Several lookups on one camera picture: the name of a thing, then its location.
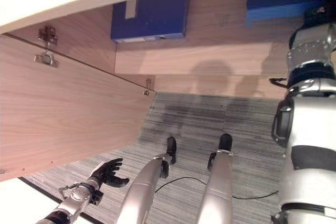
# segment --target wooden cabinet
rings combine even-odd
[[[155,76],[115,73],[117,45],[110,39],[112,7],[109,5],[48,20],[11,31],[10,34],[44,47],[44,41],[38,38],[38,31],[45,26],[53,26],[58,36],[57,45],[52,46],[55,52],[143,87],[146,87],[146,80],[149,78],[152,82],[151,88],[153,88]]]
[[[134,143],[154,93],[54,54],[0,36],[0,180]]]

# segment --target silver robot leg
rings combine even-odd
[[[212,153],[210,156],[208,169],[211,170],[211,174],[198,211],[197,224],[232,222],[231,145],[231,136],[224,134],[217,153]]]
[[[167,178],[169,164],[175,163],[176,141],[167,139],[167,152],[154,157],[135,178],[128,190],[116,224],[143,224],[151,209],[159,177]]]

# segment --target striped carpet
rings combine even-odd
[[[154,155],[165,151],[166,138],[173,136],[177,140],[177,162],[171,166],[169,177],[159,180],[157,188],[183,176],[207,182],[208,157],[226,132],[234,139],[234,195],[266,195],[277,190],[284,163],[283,149],[270,136],[277,104],[275,100],[159,93],[135,145],[25,178],[60,198],[58,187],[84,180],[101,161],[123,157],[119,176],[132,181]],[[86,213],[103,223],[114,223],[128,188],[104,185],[101,204],[89,206]],[[204,188],[193,179],[165,186],[155,195],[147,224],[194,223]],[[234,223],[270,223],[270,215],[277,211],[277,195],[259,200],[234,199],[233,208]]]

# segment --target cabinet hinge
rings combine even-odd
[[[150,78],[148,78],[146,80],[146,90],[143,92],[143,95],[146,96],[146,97],[149,96],[149,91],[151,89],[151,84],[152,84],[152,80]]]
[[[35,55],[34,62],[57,68],[58,61],[54,59],[54,53],[50,51],[52,45],[57,45],[58,37],[56,35],[56,29],[52,26],[40,28],[38,30],[38,38],[44,40],[47,50],[40,55]]]

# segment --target black cable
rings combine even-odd
[[[240,197],[237,197],[237,196],[232,196],[234,199],[263,199],[263,198],[267,198],[269,196],[272,196],[274,194],[277,194],[279,191],[276,190],[274,191],[273,193],[270,193],[270,194],[267,194],[267,195],[264,195],[264,196],[259,196],[259,197],[250,197],[250,198],[240,198]]]
[[[178,181],[178,180],[180,180],[180,179],[183,179],[183,178],[191,178],[191,179],[195,179],[195,180],[198,180],[199,182],[201,182],[203,185],[206,185],[206,183],[204,183],[203,181],[201,181],[201,180],[198,179],[198,178],[194,178],[194,177],[182,177],[182,178],[177,178],[177,179],[174,179],[174,180],[172,180],[172,181],[169,181],[169,182],[167,182],[166,184],[163,184],[163,185],[160,186],[160,187],[158,188],[158,190],[156,190],[155,192],[157,193],[162,187],[164,187],[164,186],[166,186],[166,185],[168,185],[168,184],[170,184],[170,183],[173,183],[173,182],[175,182],[175,181]]]
[[[174,179],[174,180],[172,180],[172,181],[169,181],[169,182],[167,182],[166,184],[163,184],[162,186],[160,186],[160,187],[155,191],[155,193],[157,193],[162,187],[164,187],[164,186],[166,186],[166,185],[169,185],[170,183],[173,183],[173,182],[178,181],[178,180],[180,180],[180,179],[184,179],[184,178],[195,179],[195,180],[201,182],[203,185],[206,185],[205,182],[201,181],[201,180],[198,179],[198,178],[194,178],[194,177],[182,177],[182,178],[177,178],[177,179]],[[263,199],[263,198],[267,198],[267,197],[269,197],[269,196],[272,196],[272,195],[274,195],[274,194],[277,194],[278,192],[279,192],[279,191],[277,190],[277,191],[274,191],[273,193],[270,193],[270,194],[267,194],[267,195],[264,195],[264,196],[249,197],[249,198],[241,198],[241,197],[237,197],[237,196],[232,196],[232,197],[233,197],[234,199],[248,199],[248,200],[249,200],[249,199]]]

